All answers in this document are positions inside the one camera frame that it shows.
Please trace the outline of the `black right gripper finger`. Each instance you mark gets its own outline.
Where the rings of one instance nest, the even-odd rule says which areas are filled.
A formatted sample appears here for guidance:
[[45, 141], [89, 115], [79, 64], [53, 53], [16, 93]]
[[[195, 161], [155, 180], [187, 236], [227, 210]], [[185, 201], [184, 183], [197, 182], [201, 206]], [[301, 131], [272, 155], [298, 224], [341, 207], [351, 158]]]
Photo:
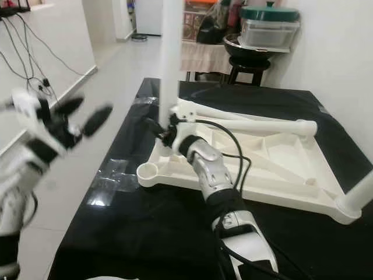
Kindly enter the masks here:
[[162, 139], [168, 135], [166, 129], [164, 129], [157, 121], [150, 118], [144, 118], [142, 122], [146, 125], [147, 130], [154, 134], [155, 138], [162, 141]]

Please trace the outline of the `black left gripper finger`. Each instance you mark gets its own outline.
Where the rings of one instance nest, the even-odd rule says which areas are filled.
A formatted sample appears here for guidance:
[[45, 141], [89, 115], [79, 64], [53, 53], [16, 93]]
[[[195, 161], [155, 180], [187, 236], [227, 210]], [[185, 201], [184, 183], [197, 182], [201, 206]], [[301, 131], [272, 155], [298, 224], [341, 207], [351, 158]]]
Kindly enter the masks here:
[[88, 138], [93, 136], [106, 123], [113, 109], [112, 105], [104, 105], [98, 108], [83, 124], [83, 135]]
[[77, 96], [69, 99], [61, 100], [55, 105], [56, 116], [69, 116], [76, 112], [78, 107], [83, 103], [85, 97]]

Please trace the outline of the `clear tape patch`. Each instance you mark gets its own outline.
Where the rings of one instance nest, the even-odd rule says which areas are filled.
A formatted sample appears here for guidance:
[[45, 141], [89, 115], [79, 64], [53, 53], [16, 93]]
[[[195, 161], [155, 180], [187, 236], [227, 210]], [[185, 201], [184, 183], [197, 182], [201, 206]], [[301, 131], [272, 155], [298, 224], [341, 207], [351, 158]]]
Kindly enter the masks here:
[[128, 161], [110, 158], [98, 169], [90, 185], [90, 194], [86, 199], [88, 205], [107, 207], [117, 192], [131, 192], [131, 175], [126, 173]]

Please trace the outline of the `beige table cover cloth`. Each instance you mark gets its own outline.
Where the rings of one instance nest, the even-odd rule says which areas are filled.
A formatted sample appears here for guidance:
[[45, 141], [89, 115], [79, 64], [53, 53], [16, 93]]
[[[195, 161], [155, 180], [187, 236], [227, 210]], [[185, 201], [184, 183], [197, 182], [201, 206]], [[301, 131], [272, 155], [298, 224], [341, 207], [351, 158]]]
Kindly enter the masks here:
[[231, 73], [231, 56], [221, 44], [181, 41], [181, 71]]

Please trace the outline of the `white cabinet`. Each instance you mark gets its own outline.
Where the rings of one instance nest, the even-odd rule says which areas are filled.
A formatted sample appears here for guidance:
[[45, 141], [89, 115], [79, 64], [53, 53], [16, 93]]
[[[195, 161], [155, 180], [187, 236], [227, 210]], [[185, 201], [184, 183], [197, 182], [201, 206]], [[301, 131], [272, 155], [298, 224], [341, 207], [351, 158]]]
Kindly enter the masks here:
[[163, 3], [165, 0], [134, 0], [136, 32], [160, 36], [162, 34]]

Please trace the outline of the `black tablecloth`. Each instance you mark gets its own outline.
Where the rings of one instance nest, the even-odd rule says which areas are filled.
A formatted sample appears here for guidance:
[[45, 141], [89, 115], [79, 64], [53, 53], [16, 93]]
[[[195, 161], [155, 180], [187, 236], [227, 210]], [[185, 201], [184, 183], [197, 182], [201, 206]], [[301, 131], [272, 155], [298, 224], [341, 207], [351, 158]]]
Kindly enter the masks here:
[[[242, 114], [317, 122], [317, 140], [342, 189], [373, 170], [341, 123], [319, 112], [306, 90], [182, 82], [180, 96]], [[80, 203], [54, 256], [48, 280], [93, 277], [220, 280], [216, 243], [197, 190], [170, 185], [117, 192], [107, 207]], [[373, 280], [373, 204], [349, 226], [322, 214], [247, 202], [280, 248], [281, 274], [293, 280]]]

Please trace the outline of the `orange lidded storage box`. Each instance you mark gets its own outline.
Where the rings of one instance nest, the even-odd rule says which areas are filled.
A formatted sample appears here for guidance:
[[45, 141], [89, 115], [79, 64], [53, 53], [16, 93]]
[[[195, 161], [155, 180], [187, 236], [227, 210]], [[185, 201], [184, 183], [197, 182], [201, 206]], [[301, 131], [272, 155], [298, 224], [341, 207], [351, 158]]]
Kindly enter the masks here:
[[212, 3], [198, 2], [198, 0], [185, 0], [183, 40], [195, 41], [198, 35], [203, 18], [212, 8]]

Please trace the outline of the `white plastic table top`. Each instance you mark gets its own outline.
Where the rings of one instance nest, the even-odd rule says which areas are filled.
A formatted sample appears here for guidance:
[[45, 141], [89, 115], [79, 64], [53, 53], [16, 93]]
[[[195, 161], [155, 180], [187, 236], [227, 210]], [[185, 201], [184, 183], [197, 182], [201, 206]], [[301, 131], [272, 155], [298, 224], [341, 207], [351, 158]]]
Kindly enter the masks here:
[[332, 218], [334, 200], [347, 194], [315, 136], [229, 130], [197, 123], [197, 137], [183, 155], [157, 139], [146, 163], [138, 166], [139, 184], [168, 184], [200, 190], [217, 205], [245, 198]]

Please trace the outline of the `clear plastic container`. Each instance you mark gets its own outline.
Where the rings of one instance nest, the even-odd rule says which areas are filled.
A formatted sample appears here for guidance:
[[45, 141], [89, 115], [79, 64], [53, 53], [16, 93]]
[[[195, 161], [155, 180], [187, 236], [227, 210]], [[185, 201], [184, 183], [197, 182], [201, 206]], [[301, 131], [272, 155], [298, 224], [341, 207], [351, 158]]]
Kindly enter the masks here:
[[300, 22], [272, 22], [246, 19], [239, 43], [243, 47], [289, 49]]

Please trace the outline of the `green pot lid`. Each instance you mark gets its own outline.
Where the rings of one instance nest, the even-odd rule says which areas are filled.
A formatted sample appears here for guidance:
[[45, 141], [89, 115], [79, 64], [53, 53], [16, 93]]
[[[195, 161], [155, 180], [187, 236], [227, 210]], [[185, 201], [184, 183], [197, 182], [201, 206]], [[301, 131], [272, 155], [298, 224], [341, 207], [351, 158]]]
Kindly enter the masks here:
[[243, 6], [239, 12], [242, 19], [270, 22], [295, 22], [300, 12], [295, 8], [276, 7], [275, 2], [267, 2], [261, 6]]

